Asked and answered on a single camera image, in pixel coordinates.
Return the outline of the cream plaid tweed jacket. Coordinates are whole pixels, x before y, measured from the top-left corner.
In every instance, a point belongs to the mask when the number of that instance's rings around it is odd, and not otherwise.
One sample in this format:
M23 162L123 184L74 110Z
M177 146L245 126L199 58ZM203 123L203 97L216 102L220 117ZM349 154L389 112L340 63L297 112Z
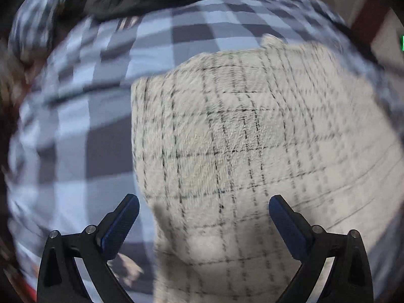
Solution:
M132 152L156 225L155 302L275 302L298 270L281 195L367 250L403 204L403 146L367 78L264 36L132 84Z

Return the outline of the blue checkered bed quilt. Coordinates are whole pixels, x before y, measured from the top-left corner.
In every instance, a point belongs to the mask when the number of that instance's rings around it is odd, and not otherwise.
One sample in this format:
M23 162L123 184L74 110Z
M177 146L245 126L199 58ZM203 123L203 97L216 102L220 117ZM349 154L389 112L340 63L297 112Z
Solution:
M403 104L384 72L340 32L343 23L319 0L202 0L139 17L82 20L49 51L10 143L9 228L27 286L37 286L51 231L78 233L135 194L140 215L110 266L133 301L155 302L156 225L134 168L132 84L202 53L258 48L267 35L322 44L369 80L403 146ZM366 249L376 298L403 274L402 209Z

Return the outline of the crumpled blue checkered blanket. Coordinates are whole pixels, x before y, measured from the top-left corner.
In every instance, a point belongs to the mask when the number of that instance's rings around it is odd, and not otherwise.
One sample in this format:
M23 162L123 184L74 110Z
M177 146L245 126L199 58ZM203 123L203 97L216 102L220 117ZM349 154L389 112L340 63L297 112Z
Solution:
M80 17L85 4L86 0L25 0L14 17L9 48L22 62L32 63L52 49L59 15Z

